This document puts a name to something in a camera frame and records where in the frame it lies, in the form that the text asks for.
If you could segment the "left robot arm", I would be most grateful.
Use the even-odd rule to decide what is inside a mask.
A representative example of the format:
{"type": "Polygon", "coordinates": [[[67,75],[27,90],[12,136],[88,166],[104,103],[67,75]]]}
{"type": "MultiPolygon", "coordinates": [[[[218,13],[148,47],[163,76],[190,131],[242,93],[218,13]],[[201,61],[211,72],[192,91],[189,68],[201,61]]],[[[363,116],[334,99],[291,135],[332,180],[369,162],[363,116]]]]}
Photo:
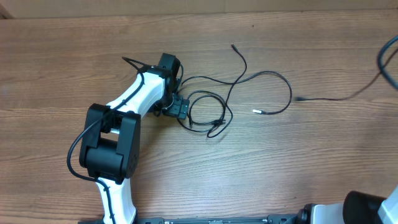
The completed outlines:
{"type": "Polygon", "coordinates": [[[178,119],[187,117],[189,101],[177,91],[182,81],[180,60],[162,54],[157,65],[130,58],[137,70],[134,83],[107,105],[92,104],[81,142],[79,163],[88,172],[88,181],[97,184],[104,207],[99,223],[136,223],[131,199],[132,177],[139,159],[141,120],[148,112],[178,119]]]}

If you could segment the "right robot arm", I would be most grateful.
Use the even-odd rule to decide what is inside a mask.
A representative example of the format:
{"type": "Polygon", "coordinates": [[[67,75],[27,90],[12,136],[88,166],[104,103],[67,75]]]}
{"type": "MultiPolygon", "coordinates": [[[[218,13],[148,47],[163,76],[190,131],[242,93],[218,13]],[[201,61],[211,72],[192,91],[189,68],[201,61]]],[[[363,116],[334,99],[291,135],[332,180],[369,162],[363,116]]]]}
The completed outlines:
{"type": "Polygon", "coordinates": [[[293,218],[302,224],[397,224],[397,189],[384,198],[351,191],[341,203],[307,204],[293,218]]]}

